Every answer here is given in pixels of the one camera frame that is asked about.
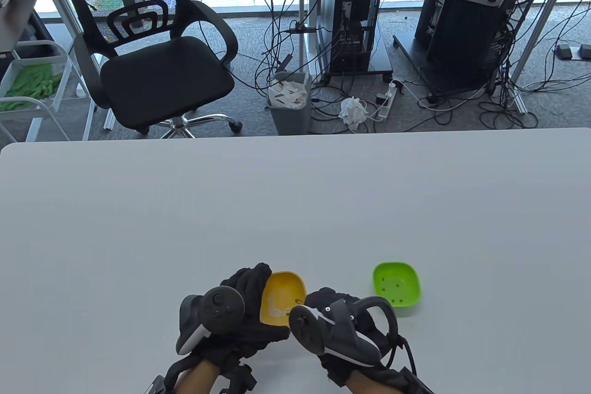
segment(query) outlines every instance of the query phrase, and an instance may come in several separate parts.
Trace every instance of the forearm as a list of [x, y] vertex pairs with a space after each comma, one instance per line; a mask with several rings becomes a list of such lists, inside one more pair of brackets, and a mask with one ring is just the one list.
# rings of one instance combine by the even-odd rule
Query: forearm
[[368, 379], [359, 371], [351, 373], [346, 385], [353, 394], [403, 394], [395, 388]]
[[175, 386], [175, 394], [209, 394], [220, 369], [207, 360], [201, 360], [194, 369], [183, 374]]

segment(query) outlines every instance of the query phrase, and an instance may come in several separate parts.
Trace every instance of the yellow bowl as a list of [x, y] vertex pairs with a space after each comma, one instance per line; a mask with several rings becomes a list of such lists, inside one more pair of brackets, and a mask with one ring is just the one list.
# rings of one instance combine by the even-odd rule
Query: yellow bowl
[[293, 272], [271, 274], [260, 302], [260, 322], [271, 326], [288, 326], [289, 312], [306, 300], [306, 286]]

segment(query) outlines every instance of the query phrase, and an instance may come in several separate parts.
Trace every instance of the chrome chair base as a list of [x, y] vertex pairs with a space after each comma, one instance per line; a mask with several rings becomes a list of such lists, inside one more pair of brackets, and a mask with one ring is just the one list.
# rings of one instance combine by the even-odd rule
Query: chrome chair base
[[184, 137], [186, 139], [194, 139], [195, 136], [191, 134], [190, 128], [200, 124], [209, 123], [210, 121], [227, 121], [228, 126], [234, 134], [238, 134], [242, 130], [242, 123], [234, 120], [224, 114], [204, 115], [203, 117], [196, 117], [194, 119], [186, 119], [183, 117], [174, 117], [173, 119], [164, 120], [157, 123], [156, 126], [169, 128], [168, 132], [164, 134], [161, 139], [171, 139], [173, 137]]

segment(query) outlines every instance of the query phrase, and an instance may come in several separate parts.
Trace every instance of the hand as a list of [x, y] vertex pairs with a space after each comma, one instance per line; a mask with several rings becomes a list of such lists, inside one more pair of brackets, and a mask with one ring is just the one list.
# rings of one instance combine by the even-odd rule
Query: hand
[[250, 358], [269, 343], [289, 337], [288, 327], [262, 324], [260, 302], [271, 268], [259, 263], [254, 268], [243, 268], [232, 277], [220, 283], [231, 286], [244, 299], [244, 317], [239, 327], [224, 335], [211, 335], [203, 339], [192, 352], [219, 367], [221, 373], [228, 373], [238, 366], [241, 358]]
[[[346, 302], [356, 302], [359, 300], [357, 297], [353, 297], [349, 294], [334, 292], [331, 288], [322, 288], [316, 292], [308, 294], [306, 297], [306, 305], [311, 308], [317, 308], [319, 311], [325, 309], [331, 303], [337, 300], [344, 299]], [[356, 331], [364, 334], [371, 339], [382, 352], [382, 356], [386, 355], [390, 351], [391, 347], [388, 343], [388, 339], [378, 328], [376, 328], [374, 319], [371, 314], [367, 311], [359, 313], [356, 319], [355, 325]], [[347, 362], [331, 354], [324, 354], [319, 356], [322, 367], [328, 371], [329, 378], [339, 386], [344, 386], [351, 376], [351, 373], [355, 370], [361, 369], [354, 363]]]

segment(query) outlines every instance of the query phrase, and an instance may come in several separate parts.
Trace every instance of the trash can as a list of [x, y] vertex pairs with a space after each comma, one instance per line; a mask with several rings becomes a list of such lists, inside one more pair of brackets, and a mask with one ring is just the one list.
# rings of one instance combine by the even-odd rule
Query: trash can
[[283, 108], [271, 104], [268, 96], [266, 105], [271, 110], [273, 122], [279, 135], [305, 135], [308, 134], [310, 128], [310, 118], [312, 117], [312, 100], [310, 99], [310, 92], [312, 89], [312, 78], [307, 73], [275, 73], [274, 81], [293, 81], [296, 83], [306, 85], [306, 102], [299, 108]]

